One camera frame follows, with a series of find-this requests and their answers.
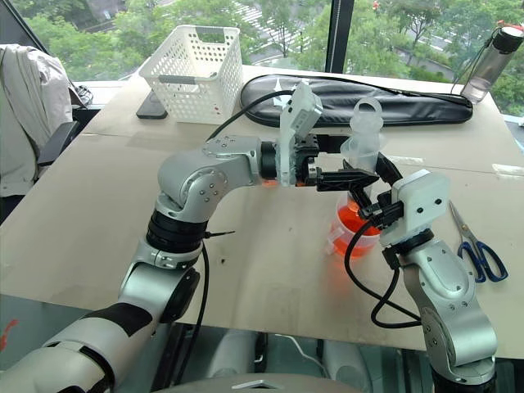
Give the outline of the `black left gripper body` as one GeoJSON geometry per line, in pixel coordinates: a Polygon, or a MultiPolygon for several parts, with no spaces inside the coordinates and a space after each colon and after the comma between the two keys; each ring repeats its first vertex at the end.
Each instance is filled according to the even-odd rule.
{"type": "Polygon", "coordinates": [[[315,134],[306,137],[295,136],[294,139],[294,172],[297,187],[311,187],[316,184],[318,170],[315,159],[319,154],[318,138],[315,134]]]}

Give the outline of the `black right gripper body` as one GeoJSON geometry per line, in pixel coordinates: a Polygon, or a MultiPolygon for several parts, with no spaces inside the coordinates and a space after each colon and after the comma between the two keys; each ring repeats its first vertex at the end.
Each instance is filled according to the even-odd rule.
{"type": "Polygon", "coordinates": [[[402,201],[393,202],[392,191],[378,194],[375,202],[364,193],[364,198],[359,202],[359,217],[379,230],[389,227],[403,216],[404,204],[402,201]]]}

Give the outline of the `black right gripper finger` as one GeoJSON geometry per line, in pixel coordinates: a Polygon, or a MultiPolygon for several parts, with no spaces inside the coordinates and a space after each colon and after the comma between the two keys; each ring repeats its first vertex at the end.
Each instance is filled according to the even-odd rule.
{"type": "Polygon", "coordinates": [[[368,208],[372,202],[370,199],[371,184],[353,182],[349,185],[349,194],[360,209],[368,208]]]}
{"type": "Polygon", "coordinates": [[[403,178],[402,173],[396,165],[381,152],[377,154],[375,174],[383,183],[388,184],[389,187],[393,187],[396,182],[403,178]]]}

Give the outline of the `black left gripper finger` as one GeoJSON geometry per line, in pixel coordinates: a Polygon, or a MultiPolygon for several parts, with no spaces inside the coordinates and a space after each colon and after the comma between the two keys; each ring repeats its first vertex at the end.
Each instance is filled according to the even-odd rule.
{"type": "Polygon", "coordinates": [[[375,183],[378,179],[378,175],[363,169],[320,171],[317,175],[317,183],[375,183]]]}
{"type": "Polygon", "coordinates": [[[316,190],[318,192],[354,192],[360,189],[361,186],[355,182],[319,182],[316,184],[316,190]]]}

